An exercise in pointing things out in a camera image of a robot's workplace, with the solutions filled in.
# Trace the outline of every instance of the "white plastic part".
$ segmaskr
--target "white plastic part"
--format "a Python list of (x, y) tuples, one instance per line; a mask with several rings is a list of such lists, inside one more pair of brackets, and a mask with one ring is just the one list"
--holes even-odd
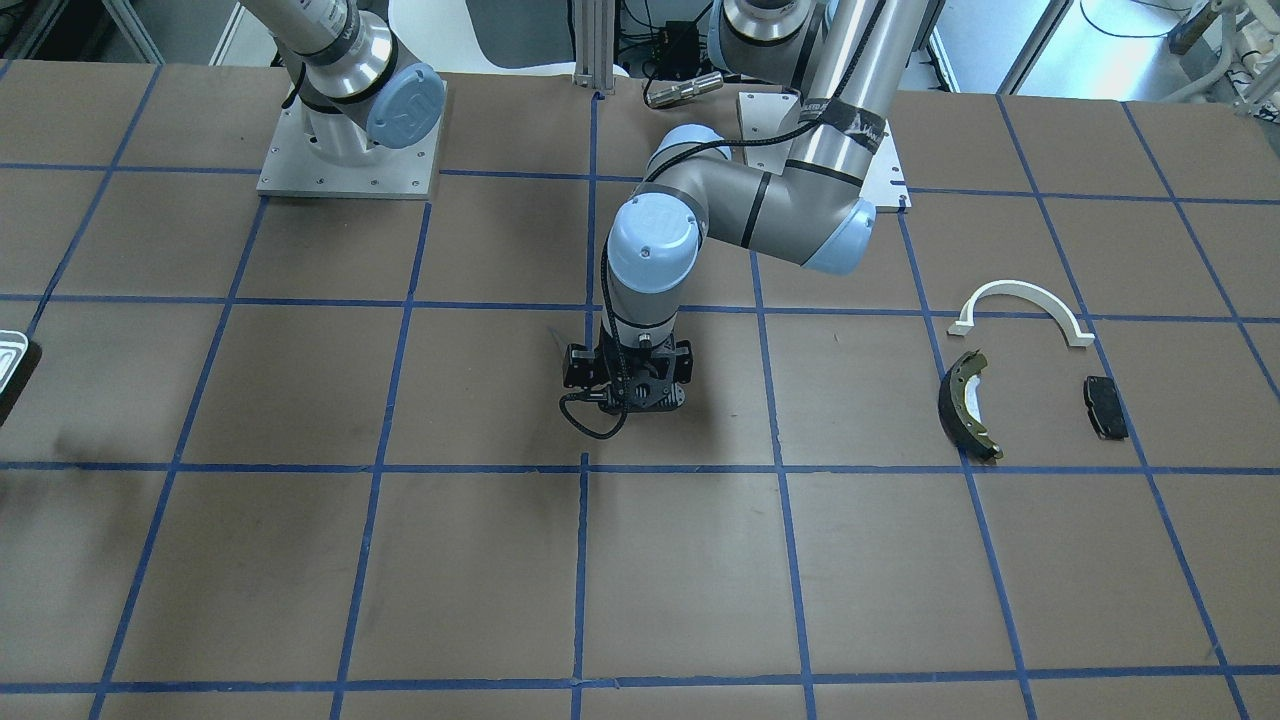
[(1244, 0), (1244, 4), (1267, 32), (1280, 35), (1280, 13), (1267, 0)]
[(977, 292), (969, 297), (969, 301), (964, 304), (960, 309), (960, 316), (955, 323), (947, 328), (947, 334), (964, 337), (969, 334), (973, 329), (973, 307), (979, 300), (989, 295), (1012, 295), (1014, 297), (1021, 297), (1029, 302), (1039, 305), (1046, 313), (1057, 320), (1057, 325), (1062, 328), (1062, 337), (1066, 338), (1066, 343), (1071, 347), (1088, 347), (1093, 345), (1097, 336), (1093, 333), (1087, 333), (1080, 329), (1080, 323), (1075, 320), (1075, 315), (1071, 309), (1066, 306), (1065, 302), (1057, 299), (1056, 295), (1039, 287), (1038, 284), (1024, 283), (1023, 281), (993, 281), (978, 288)]
[(0, 392), (17, 374), (18, 364), (29, 347), (27, 336), (15, 331), (0, 331)]
[(644, 192), (613, 219), (609, 269), (636, 292), (667, 292), (692, 272), (700, 240), (701, 228), (687, 205), (671, 195)]

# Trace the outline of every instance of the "black cable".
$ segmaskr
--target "black cable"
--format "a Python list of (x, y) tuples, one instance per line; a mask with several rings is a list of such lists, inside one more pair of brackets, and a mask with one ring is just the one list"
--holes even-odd
[[(707, 17), (707, 13), (710, 13), (710, 12), (712, 12), (712, 6), (713, 6), (713, 5), (716, 5), (716, 3), (714, 3), (714, 1), (712, 1), (712, 3), (708, 3), (708, 4), (707, 4), (707, 6), (705, 6), (705, 8), (703, 8), (703, 12), (701, 12), (701, 13), (698, 13), (698, 17), (696, 17), (696, 18), (694, 18), (694, 22), (691, 22), (691, 23), (689, 23), (687, 26), (685, 26), (685, 29), (684, 29), (684, 31), (682, 31), (682, 32), (680, 33), (680, 37), (677, 37), (677, 38), (676, 38), (676, 40), (675, 40), (675, 41), (673, 41), (673, 42), (672, 42), (672, 44), (669, 45), (669, 47), (676, 47), (676, 46), (678, 46), (678, 45), (680, 45), (681, 42), (684, 42), (684, 40), (685, 40), (685, 36), (686, 36), (686, 35), (689, 35), (689, 31), (691, 31), (691, 29), (694, 29), (694, 28), (696, 28), (696, 27), (698, 27), (698, 23), (699, 23), (699, 22), (701, 22), (701, 19), (703, 19), (704, 17)], [(649, 88), (650, 88), (650, 87), (653, 87), (653, 78), (658, 77), (658, 73), (659, 73), (659, 72), (662, 72), (662, 68), (663, 68), (663, 67), (666, 65), (666, 63), (667, 63), (667, 59), (668, 59), (668, 58), (671, 58), (671, 53), (667, 53), (666, 55), (663, 55), (662, 58), (659, 58), (659, 59), (658, 59), (658, 64), (657, 64), (657, 67), (654, 67), (654, 69), (653, 69), (653, 74), (652, 74), (652, 76), (648, 76), (648, 77), (649, 77), (649, 79), (648, 79), (648, 81), (645, 81), (645, 83), (644, 83), (644, 92), (643, 92), (643, 94), (640, 95), (640, 97), (641, 97), (641, 100), (644, 100), (644, 104), (645, 104), (645, 105), (649, 105)]]
[[(1132, 3), (1138, 3), (1138, 0), (1130, 0), (1130, 1)], [(1138, 3), (1138, 4), (1139, 5), (1147, 5), (1147, 6), (1151, 6), (1151, 8), (1160, 8), (1162, 10), (1167, 10), (1169, 9), (1169, 8), (1165, 8), (1164, 5), (1156, 5), (1153, 3)], [(1125, 35), (1125, 33), (1120, 33), (1120, 32), (1111, 32), (1110, 29), (1105, 29), (1102, 27), (1098, 27), (1098, 23), (1093, 22), (1093, 18), (1091, 18), (1089, 13), (1084, 9), (1084, 0), (1080, 0), (1080, 17), (1083, 17), (1084, 22), (1089, 23), (1089, 27), (1092, 27), (1093, 29), (1101, 32), (1102, 35), (1105, 35), (1107, 37), (1117, 37), (1120, 40), (1156, 40), (1157, 37), (1169, 37), (1169, 33), (1174, 32), (1175, 29), (1178, 29), (1178, 26), (1183, 24), (1183, 20), (1178, 20), (1178, 23), (1174, 24), (1174, 27), (1166, 29), (1165, 32), (1162, 32), (1160, 35)]]
[(284, 102), (280, 102), (282, 110), (288, 110), (289, 105), (293, 105), (293, 101), (298, 99), (298, 92), (302, 92), (302, 83), (306, 79), (307, 79), (307, 64), (302, 63), (302, 69), (298, 70), (298, 82), (293, 83), (293, 90), (289, 91), (289, 96), (284, 99)]
[[(580, 423), (579, 419), (575, 418), (573, 414), (568, 411), (568, 404), (571, 401), (588, 401), (590, 393), (586, 391), (571, 392), (562, 396), (559, 400), (559, 406), (561, 406), (561, 415), (564, 415), (564, 419), (568, 420), (571, 425), (577, 428), (580, 433), (595, 439), (609, 439), (611, 437), (618, 434), (618, 430), (621, 430), (622, 425), (625, 425), (627, 421), (627, 406), (631, 404), (631, 391), (627, 386), (631, 382), (631, 377), (627, 373), (627, 359), (622, 354), (622, 341), (618, 340), (618, 320), (617, 320), (618, 316), (613, 311), (613, 299), (609, 296), (609, 240), (608, 238), (604, 238), (604, 245), (600, 247), (600, 297), (604, 299), (604, 314), (609, 320), (609, 334), (613, 337), (613, 347), (614, 350), (617, 350), (617, 356), (618, 356), (618, 383), (622, 386), (622, 409), (621, 413), (618, 414), (618, 421), (614, 423), (611, 429), (603, 433), (595, 432), (591, 428), (588, 428), (586, 425)], [(604, 348), (603, 338), (600, 342), (600, 348), (602, 351)]]
[[(867, 50), (867, 44), (868, 41), (870, 41), (872, 31), (876, 28), (876, 23), (879, 22), (879, 15), (883, 10), (884, 10), (884, 0), (879, 0), (879, 3), (876, 4), (876, 9), (872, 10), (870, 18), (868, 18), (867, 20), (867, 31), (863, 33), (861, 40), (858, 41), (858, 47), (854, 50), (852, 58), (849, 59), (849, 67), (845, 68), (845, 74), (840, 77), (840, 83), (836, 86), (835, 92), (831, 94), (831, 99), (840, 97), (840, 95), (845, 92), (845, 87), (849, 86), (849, 81), (852, 79), (854, 69), (858, 68), (858, 60), (861, 59), (863, 53)], [(765, 145), (778, 145), (780, 142), (795, 140), (820, 124), (822, 124), (822, 118), (818, 117), (801, 124), (800, 127), (797, 127), (791, 132), (778, 135), (774, 137), (765, 137), (762, 140), (716, 140), (713, 142), (700, 142), (690, 147), (689, 150), (685, 150), (675, 155), (666, 163), (658, 165), (657, 169), (654, 169), (652, 173), (649, 173), (648, 177), (644, 178), (644, 182), (653, 182), (658, 179), (658, 176), (660, 176), (662, 173), (666, 173), (672, 167), (684, 163), (685, 160), (692, 158), (694, 155), (698, 155), (699, 152), (703, 152), (704, 150), (713, 150), (716, 147), (762, 147)]]
[(637, 18), (636, 14), (631, 12), (631, 5), (627, 5), (626, 0), (622, 0), (622, 9), (626, 12), (627, 15), (631, 17), (631, 20), (635, 22), (637, 26), (646, 27), (649, 29), (658, 29), (658, 28), (653, 27), (652, 24), (649, 24), (649, 23), (641, 20), (640, 18)]
[(568, 47), (573, 61), (577, 61), (577, 32), (573, 29), (573, 0), (566, 0), (564, 5), (568, 8)]

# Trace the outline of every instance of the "metal frame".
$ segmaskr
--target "metal frame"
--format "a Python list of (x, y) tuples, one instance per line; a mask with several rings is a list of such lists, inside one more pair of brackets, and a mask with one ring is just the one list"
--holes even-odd
[(1071, 10), (1073, 0), (1051, 0), (1048, 8), (1044, 8), (1044, 13), (1041, 19), (1036, 23), (1032, 29), (1030, 36), (1023, 45), (1023, 49), (1018, 53), (1018, 58), (1014, 59), (1012, 67), (1009, 68), (1009, 74), (1005, 76), (1004, 82), (1000, 83), (1000, 88), (996, 90), (1000, 95), (1018, 95), (1021, 90), (1023, 83), (1027, 82), (1027, 76), (1032, 73), (1032, 68), (1036, 67), (1036, 61), (1044, 53), (1044, 47), (1048, 45), (1050, 40), (1053, 40), (1053, 33), (1057, 32), (1057, 27), (1062, 24), (1062, 19), (1066, 18), (1066, 13)]
[(372, 156), (364, 164), (339, 165), (312, 150), (303, 108), (294, 102), (280, 111), (271, 149), (257, 178), (259, 195), (430, 200), (440, 124), (416, 145), (401, 150), (374, 147)]
[(138, 54), (138, 58), (152, 65), (164, 64), (164, 55), (160, 54), (155, 40), (151, 38), (147, 28), (143, 27), (142, 18), (138, 17), (138, 12), (133, 9), (133, 4), (129, 0), (102, 0), (102, 6), (106, 8), (108, 14), (115, 20), (115, 27), (120, 28), (120, 35), (133, 47), (133, 51)]
[(613, 0), (573, 0), (573, 82), (613, 95)]

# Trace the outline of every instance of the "metal mounting plate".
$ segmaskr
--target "metal mounting plate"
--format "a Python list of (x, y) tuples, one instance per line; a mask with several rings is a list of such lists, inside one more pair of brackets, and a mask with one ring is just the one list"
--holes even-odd
[[(742, 140), (773, 137), (780, 132), (780, 124), (800, 99), (790, 92), (739, 92), (737, 118), (742, 124)], [(870, 200), (882, 213), (896, 213), (902, 204), (911, 206), (911, 193), (906, 191), (906, 176), (902, 163), (897, 159), (897, 146), (893, 143), (892, 127), (884, 131), (884, 142), (872, 159), (872, 167), (863, 183), (863, 197)], [(767, 145), (764, 147), (744, 147), (746, 164), (781, 173), (791, 151), (791, 143)]]
[(443, 118), (416, 145), (375, 147), (376, 159), (367, 165), (335, 165), (312, 152), (298, 108), (280, 111), (257, 178), (259, 195), (430, 200)]

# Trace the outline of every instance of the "blue tape line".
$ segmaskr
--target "blue tape line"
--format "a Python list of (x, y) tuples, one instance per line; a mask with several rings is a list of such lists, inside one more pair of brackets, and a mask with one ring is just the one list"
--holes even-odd
[[(1050, 667), (1032, 669), (1027, 674), (1033, 680), (1087, 680), (1105, 678), (1202, 678), (1233, 675), (1276, 676), (1280, 665), (1233, 665), (1225, 670), (1219, 665), (1153, 665), (1129, 667)], [(815, 685), (879, 685), (879, 684), (938, 684), (988, 683), (1016, 680), (1012, 670), (943, 670), (937, 673), (828, 673), (815, 674)], [(710, 688), (710, 687), (768, 687), (801, 685), (799, 674), (750, 676), (660, 676), (639, 675), (622, 678), (484, 678), (458, 679), (378, 679), (349, 680), (348, 693), (362, 692), (451, 692), (451, 691), (566, 691), (572, 688)], [(90, 694), (99, 691), (99, 683), (0, 683), (0, 696), (24, 694)], [(333, 680), (204, 680), (204, 682), (125, 682), (109, 683), (106, 694), (145, 693), (284, 693), (333, 692)]]
[(804, 614), (804, 589), (800, 585), (800, 556), (796, 552), (795, 518), (791, 514), (791, 488), (782, 462), (782, 439), (778, 433), (778, 406), (773, 391), (773, 363), (769, 355), (769, 332), (764, 320), (764, 286), (760, 261), (751, 252), (751, 286), (755, 293), (755, 324), (760, 334), (760, 365), (764, 370), (764, 400), (769, 410), (769, 441), (773, 445), (773, 471), (778, 477), (778, 498), (782, 511), (782, 533), (787, 544), (787, 573), (791, 579), (791, 605), (796, 616), (796, 644), (800, 655), (800, 680), (804, 687), (805, 717), (818, 719), (818, 701), (813, 692), (813, 665), (809, 659), (809, 624)]
[[(155, 79), (159, 74), (160, 68), (156, 68), (156, 72), (151, 76), (152, 87), (155, 86)], [(151, 516), (151, 525), (147, 528), (146, 541), (142, 543), (142, 553), (138, 557), (138, 565), (133, 573), (133, 580), (129, 584), (129, 594), (125, 597), (124, 609), (120, 611), (120, 620), (115, 628), (115, 637), (111, 639), (111, 650), (108, 652), (106, 664), (102, 667), (100, 689), (93, 696), (93, 705), (90, 708), (88, 720), (97, 720), (102, 714), (102, 702), (106, 700), (105, 685), (109, 684), (111, 678), (115, 675), (115, 665), (119, 662), (120, 651), (124, 648), (124, 638), (129, 633), (129, 623), (133, 620), (133, 610), (137, 607), (138, 596), (142, 592), (142, 580), (146, 578), (147, 566), (151, 562), (151, 553), (155, 550), (156, 536), (160, 533), (160, 523), (164, 520), (165, 510), (169, 506), (169, 496), (173, 493), (173, 486), (178, 475), (177, 468), (182, 462), (182, 456), (187, 450), (187, 441), (191, 438), (191, 429), (196, 423), (196, 414), (200, 410), (200, 401), (205, 395), (205, 387), (209, 384), (209, 377), (214, 369), (214, 359), (218, 356), (218, 348), (221, 346), (223, 334), (225, 333), (227, 323), (230, 319), (233, 307), (232, 300), (239, 290), (241, 281), (244, 279), (244, 268), (248, 266), (248, 258), (253, 252), (253, 243), (257, 240), (259, 228), (262, 227), (262, 217), (266, 214), (266, 204), (268, 200), (265, 197), (257, 204), (257, 213), (253, 215), (253, 224), (250, 227), (248, 237), (244, 241), (244, 249), (241, 251), (241, 259), (236, 266), (236, 275), (232, 278), (230, 287), (227, 290), (223, 311), (218, 318), (216, 328), (214, 328), (214, 337), (209, 343), (209, 352), (205, 354), (205, 364), (200, 369), (200, 378), (196, 380), (196, 388), (192, 391), (191, 402), (187, 406), (187, 415), (182, 421), (182, 430), (178, 433), (178, 443), (173, 451), (173, 460), (170, 462), (169, 471), (165, 474), (164, 486), (160, 488), (160, 497), (156, 500), (155, 512)]]
[(820, 685), (869, 685), (916, 683), (992, 683), (1016, 680), (1014, 670), (946, 670), (942, 673), (835, 673), (814, 676)]
[(147, 101), (151, 100), (151, 94), (156, 88), (156, 81), (160, 79), (160, 70), (163, 68), (164, 65), (156, 65), (155, 70), (151, 72), (151, 79), (147, 82), (146, 90), (142, 91), (142, 99), (138, 100), (138, 106), (133, 110), (129, 126), (124, 129), (124, 136), (120, 138), (120, 143), (115, 147), (115, 154), (111, 155), (111, 164), (106, 169), (106, 173), (102, 174), (102, 182), (99, 183), (97, 192), (93, 193), (93, 200), (84, 211), (84, 217), (81, 219), (79, 227), (76, 228), (76, 234), (72, 236), (72, 241), (68, 243), (67, 251), (63, 252), (63, 258), (58, 261), (58, 266), (54, 269), (52, 277), (49, 278), (49, 284), (45, 286), (44, 297), (41, 297), (40, 304), (36, 306), (36, 313), (32, 315), (31, 323), (27, 324), (28, 337), (36, 334), (36, 327), (40, 325), (40, 319), (45, 314), (45, 307), (49, 305), (49, 297), (54, 293), (58, 283), (63, 279), (63, 273), (67, 272), (67, 266), (72, 261), (72, 255), (74, 255), (76, 249), (79, 247), (81, 240), (84, 238), (84, 232), (88, 229), (90, 222), (93, 219), (93, 213), (97, 211), (97, 206), (102, 201), (102, 196), (106, 195), (106, 186), (111, 182), (114, 168), (119, 167), (120, 158), (124, 156), (124, 149), (129, 146), (133, 131), (138, 128), (138, 120), (142, 119), (142, 111), (146, 110)]
[(256, 176), (257, 168), (189, 168), (166, 165), (120, 165), (118, 173), (183, 173), (192, 176)]
[(1098, 678), (1188, 678), (1222, 675), (1220, 665), (1165, 665), (1156, 667), (1073, 667), (1032, 670), (1033, 680), (1085, 680)]
[[(42, 299), (37, 293), (0, 293), (0, 302), (33, 302)], [(55, 292), (49, 297), (50, 302), (106, 302), (106, 304), (154, 304), (154, 305), (221, 305), (221, 297), (211, 296), (174, 296), (174, 295), (70, 295)], [(329, 299), (329, 297), (237, 297), (236, 305), (266, 305), (266, 306), (317, 306), (317, 307), (401, 307), (399, 300), (356, 300), (356, 299)], [(599, 304), (577, 302), (480, 302), (480, 301), (448, 301), (448, 300), (417, 300), (416, 309), (442, 309), (442, 310), (532, 310), (532, 311), (599, 311)], [(707, 314), (737, 314), (753, 315), (758, 313), (754, 306), (742, 305), (681, 305), (682, 313)], [(933, 310), (928, 311), (931, 318), (955, 318), (959, 310)], [(922, 310), (909, 310), (900, 307), (764, 307), (765, 315), (851, 315), (851, 316), (901, 316), (919, 318), (924, 315)], [(996, 319), (1051, 319), (1048, 313), (1034, 311), (998, 311), (977, 310), (975, 318)], [(1111, 313), (1075, 313), (1076, 319), (1110, 320), (1121, 323), (1184, 323), (1184, 324), (1280, 324), (1280, 318), (1230, 318), (1226, 315), (1134, 315)]]
[(1262, 355), (1258, 352), (1258, 346), (1253, 343), (1253, 337), (1249, 336), (1248, 328), (1240, 322), (1240, 314), (1235, 310), (1235, 304), (1231, 302), (1231, 296), (1226, 292), (1226, 286), (1222, 284), (1222, 278), (1219, 277), (1217, 270), (1213, 268), (1213, 263), (1210, 261), (1208, 254), (1204, 251), (1204, 246), (1201, 243), (1199, 236), (1196, 233), (1196, 228), (1192, 227), (1190, 219), (1187, 217), (1187, 210), (1183, 209), (1183, 204), (1179, 202), (1178, 196), (1174, 195), (1174, 187), (1169, 183), (1169, 178), (1165, 176), (1164, 168), (1156, 160), (1156, 154), (1152, 152), (1151, 145), (1147, 143), (1147, 137), (1142, 133), (1142, 128), (1138, 127), (1137, 118), (1133, 117), (1133, 111), (1129, 105), (1121, 102), (1120, 106), (1124, 109), (1124, 114), (1129, 118), (1129, 124), (1133, 127), (1134, 135), (1138, 136), (1138, 142), (1142, 143), (1143, 151), (1147, 154), (1147, 159), (1151, 160), (1151, 167), (1156, 169), (1156, 174), (1160, 177), (1160, 183), (1165, 186), (1165, 192), (1169, 193), (1169, 199), (1174, 202), (1174, 209), (1178, 210), (1178, 217), (1183, 220), (1183, 227), (1187, 228), (1187, 234), (1192, 238), (1192, 243), (1196, 246), (1196, 252), (1199, 254), (1201, 261), (1204, 263), (1204, 269), (1208, 270), (1208, 277), (1213, 279), (1213, 287), (1217, 288), (1219, 295), (1222, 296), (1222, 302), (1226, 304), (1226, 310), (1231, 314), (1231, 318), (1236, 322), (1236, 327), (1240, 329), (1240, 334), (1244, 337), (1244, 343), (1249, 346), (1249, 352), (1253, 355), (1253, 360), (1258, 364), (1258, 369), (1262, 370), (1262, 377), (1267, 380), (1267, 386), (1271, 387), (1271, 395), (1280, 400), (1280, 387), (1276, 386), (1275, 378), (1271, 377), (1271, 372), (1267, 369), (1266, 363), (1262, 361)]
[[(589, 167), (590, 167), (590, 182), (586, 184), (586, 306), (594, 307), (595, 305), (595, 202), (599, 197), (598, 183), (596, 183), (596, 168), (598, 168), (598, 154), (599, 154), (599, 138), (600, 138), (600, 100), (604, 96), (599, 92), (591, 94), (591, 136), (590, 136), (590, 152)], [(593, 347), (595, 345), (595, 311), (585, 310), (582, 313), (582, 337), (586, 338), (584, 343), (586, 347)]]
[(402, 300), (325, 300), (311, 297), (241, 297), (237, 305), (275, 305), (302, 307), (403, 307)]
[(575, 302), (445, 302), (435, 300), (415, 300), (413, 307), (436, 310), (564, 310), (580, 313), (591, 310), (589, 305)]
[(396, 356), (392, 360), (392, 377), (387, 383), (387, 404), (383, 413), (383, 428), (378, 436), (378, 452), (374, 457), (374, 475), (369, 482), (369, 507), (365, 514), (365, 530), (360, 542), (360, 557), (356, 561), (356, 579), (351, 589), (351, 606), (347, 610), (347, 628), (342, 638), (342, 653), (338, 657), (338, 685), (333, 691), (333, 703), (329, 717), (342, 717), (342, 703), (346, 696), (347, 676), (351, 671), (351, 656), (356, 647), (356, 628), (360, 621), (360, 606), (365, 594), (365, 578), (369, 573), (369, 553), (374, 544), (374, 527), (378, 523), (378, 501), (381, 496), (383, 474), (387, 466), (387, 446), (390, 443), (392, 424), (396, 419), (396, 398), (399, 393), (401, 370), (404, 366), (404, 351), (408, 347), (408, 333), (413, 320), (413, 296), (417, 293), (419, 277), (422, 273), (422, 256), (426, 254), (426, 236), (431, 225), (431, 204), (422, 208), (422, 222), (419, 225), (417, 249), (413, 251), (413, 266), (404, 291), (404, 310), (401, 315), (399, 336), (396, 341)]
[(582, 655), (586, 643), (586, 521), (591, 479), (591, 462), (582, 454), (577, 479), (577, 562), (573, 570), (573, 692), (570, 696), (570, 719), (582, 717)]
[(590, 173), (532, 173), (525, 170), (440, 170), (442, 176), (456, 176), (465, 178), (518, 178), (518, 179), (568, 179), (590, 181)]
[(95, 172), (105, 173), (110, 165), (70, 165), (46, 163), (0, 163), (0, 170), (68, 170), (68, 172)]
[[(938, 373), (938, 380), (946, 375), (947, 365), (942, 360), (942, 347), (938, 345), (938, 333), (929, 319), (929, 300), (924, 293), (924, 279), (916, 260), (915, 247), (911, 242), (911, 231), (906, 227), (906, 206), (899, 209), (897, 225), (902, 232), (902, 243), (906, 247), (906, 259), (911, 265), (911, 278), (915, 281), (915, 292), (924, 311), (924, 331), (929, 337), (929, 347), (933, 351), (933, 364)], [(957, 451), (960, 469), (964, 473), (965, 487), (969, 489), (969, 502), (973, 505), (974, 518), (978, 521), (978, 532), (982, 536), (982, 546), (987, 553), (987, 564), (991, 566), (991, 578), (996, 588), (996, 597), (1000, 601), (1000, 614), (1005, 620), (1005, 632), (1009, 635), (1009, 648), (1014, 656), (1014, 670), (1018, 678), (1018, 687), (1023, 693), (1023, 705), (1027, 707), (1028, 720), (1036, 720), (1036, 700), (1032, 697), (1032, 684), (1027, 676), (1027, 662), (1023, 657), (1023, 643), (1018, 637), (1018, 624), (1014, 621), (1014, 609), (1009, 602), (1009, 592), (1005, 587), (1005, 575), (1000, 570), (1000, 559), (996, 556), (996, 544), (991, 538), (991, 528), (987, 524), (987, 511), (982, 506), (982, 496), (978, 492), (978, 482), (974, 478), (973, 466), (964, 451)]]
[[(0, 470), (64, 471), (99, 470), (115, 473), (151, 473), (177, 470), (179, 473), (292, 473), (292, 474), (352, 474), (372, 473), (372, 465), (306, 465), (270, 462), (76, 462), (58, 460), (0, 460)], [(783, 465), (790, 475), (938, 475), (959, 474), (961, 465)], [(591, 465), (593, 473), (609, 474), (768, 474), (774, 465)], [(399, 474), (557, 474), (572, 475), (577, 465), (396, 465), (385, 464), (384, 473)], [(978, 465), (975, 474), (1016, 475), (1240, 475), (1276, 477), (1280, 468), (1230, 466), (1110, 466), (1110, 465)]]
[[(1036, 176), (1034, 176), (1034, 173), (1032, 173), (1030, 164), (1027, 161), (1027, 155), (1023, 151), (1023, 145), (1021, 145), (1021, 141), (1018, 137), (1018, 131), (1014, 128), (1012, 119), (1009, 117), (1009, 110), (1005, 106), (1005, 101), (998, 95), (996, 96), (996, 104), (1000, 106), (1000, 114), (1001, 114), (1001, 117), (1005, 120), (1005, 127), (1009, 129), (1009, 137), (1012, 140), (1014, 149), (1018, 151), (1018, 158), (1019, 158), (1019, 160), (1023, 164), (1023, 170), (1027, 173), (1027, 179), (1028, 179), (1028, 182), (1030, 182), (1032, 190), (1036, 191), (1037, 195), (1038, 195), (1039, 193), (1039, 186), (1036, 183)], [(1174, 199), (1172, 188), (1169, 186), (1167, 181), (1165, 181), (1165, 178), (1164, 178), (1164, 176), (1162, 176), (1162, 173), (1160, 170), (1160, 167), (1156, 163), (1156, 158), (1151, 152), (1151, 147), (1147, 146), (1146, 140), (1142, 137), (1142, 133), (1138, 129), (1138, 126), (1137, 126), (1137, 122), (1133, 118), (1133, 114), (1129, 111), (1128, 105), (1121, 104), (1121, 108), (1124, 108), (1125, 115), (1128, 115), (1129, 122), (1133, 126), (1134, 132), (1138, 135), (1138, 140), (1142, 142), (1143, 149), (1147, 152), (1147, 158), (1151, 160), (1152, 165), (1156, 168), (1157, 174), (1161, 176), (1161, 181), (1165, 184), (1165, 190), (1169, 192), (1169, 197), (1172, 200)], [(1048, 208), (1044, 205), (1044, 199), (1043, 197), (1037, 197), (1037, 202), (1039, 204), (1041, 214), (1044, 217), (1044, 224), (1048, 228), (1050, 237), (1053, 240), (1053, 246), (1057, 250), (1059, 259), (1062, 263), (1062, 270), (1066, 273), (1066, 279), (1071, 284), (1071, 292), (1075, 293), (1075, 300), (1076, 300), (1076, 302), (1080, 306), (1080, 311), (1083, 311), (1084, 315), (1085, 315), (1085, 324), (1088, 325), (1088, 329), (1091, 332), (1093, 332), (1094, 334), (1097, 334), (1097, 328), (1094, 327), (1093, 320), (1089, 316), (1088, 305), (1084, 302), (1084, 295), (1080, 292), (1080, 286), (1075, 281), (1075, 273), (1071, 270), (1071, 264), (1068, 260), (1066, 251), (1064, 250), (1062, 242), (1059, 238), (1057, 228), (1053, 225), (1053, 218), (1050, 215)], [(1183, 218), (1185, 220), (1185, 214), (1183, 214), (1183, 209), (1181, 209), (1181, 206), (1176, 201), (1175, 201), (1175, 208), (1178, 208), (1179, 214), (1183, 215)], [(1225, 292), (1224, 292), (1224, 300), (1228, 300)], [(1240, 325), (1240, 332), (1245, 333), (1243, 324)], [(1245, 340), (1248, 340), (1248, 333), (1245, 333)], [(1107, 374), (1107, 377), (1115, 379), (1115, 373), (1111, 369), (1111, 361), (1107, 357), (1107, 352), (1106, 352), (1106, 348), (1103, 347), (1102, 338), (1096, 340), (1094, 343), (1093, 343), (1093, 347), (1098, 352), (1098, 361), (1102, 365), (1102, 370)], [(1160, 512), (1161, 523), (1164, 523), (1165, 532), (1169, 536), (1169, 541), (1174, 546), (1174, 555), (1178, 557), (1179, 568), (1183, 571), (1183, 577), (1187, 580), (1187, 587), (1190, 591), (1192, 598), (1196, 602), (1196, 610), (1197, 610), (1197, 612), (1199, 612), (1201, 623), (1204, 625), (1204, 633), (1208, 637), (1211, 647), (1213, 648), (1213, 653), (1217, 656), (1219, 666), (1221, 666), (1224, 669), (1224, 676), (1226, 678), (1228, 689), (1231, 692), (1231, 700), (1235, 702), (1235, 707), (1236, 707), (1236, 711), (1240, 715), (1240, 720), (1248, 720), (1249, 712), (1244, 707), (1244, 700), (1240, 696), (1240, 689), (1239, 689), (1239, 687), (1235, 683), (1235, 678), (1228, 670), (1229, 662), (1228, 662), (1228, 659), (1226, 659), (1226, 653), (1222, 651), (1221, 642), (1219, 642), (1217, 630), (1213, 628), (1213, 620), (1210, 618), (1208, 609), (1204, 605), (1204, 598), (1201, 596), (1201, 592), (1199, 592), (1199, 585), (1196, 583), (1196, 577), (1192, 573), (1190, 565), (1187, 562), (1187, 556), (1183, 552), (1181, 541), (1179, 541), (1179, 538), (1178, 538), (1178, 532), (1174, 529), (1172, 519), (1169, 516), (1169, 511), (1165, 507), (1165, 500), (1164, 500), (1164, 496), (1160, 492), (1160, 486), (1156, 483), (1156, 475), (1149, 471), (1151, 464), (1147, 461), (1146, 450), (1143, 448), (1142, 439), (1140, 439), (1139, 433), (1138, 433), (1138, 428), (1135, 427), (1135, 424), (1133, 421), (1133, 415), (1129, 413), (1128, 404), (1125, 404), (1125, 401), (1124, 401), (1124, 393), (1123, 392), (1120, 393), (1120, 407), (1121, 407), (1121, 410), (1124, 413), (1124, 416), (1125, 416), (1125, 419), (1126, 419), (1126, 421), (1129, 424), (1129, 439), (1133, 442), (1134, 452), (1138, 456), (1139, 464), (1143, 466), (1143, 470), (1144, 470), (1144, 474), (1146, 474), (1146, 478), (1147, 478), (1147, 484), (1148, 484), (1148, 487), (1151, 489), (1152, 498), (1156, 502), (1156, 509)]]
[(919, 195), (970, 195), (989, 197), (1056, 197), (1062, 200), (1110, 200), (1117, 202), (1197, 202), (1206, 205), (1280, 205), (1280, 200), (1236, 197), (1161, 197), (1157, 195), (1094, 195), (1085, 192), (1039, 192), (1025, 190), (980, 190), (972, 187), (908, 187)]
[(1239, 197), (1175, 197), (1179, 202), (1194, 205), (1280, 205), (1280, 200), (1239, 199)]

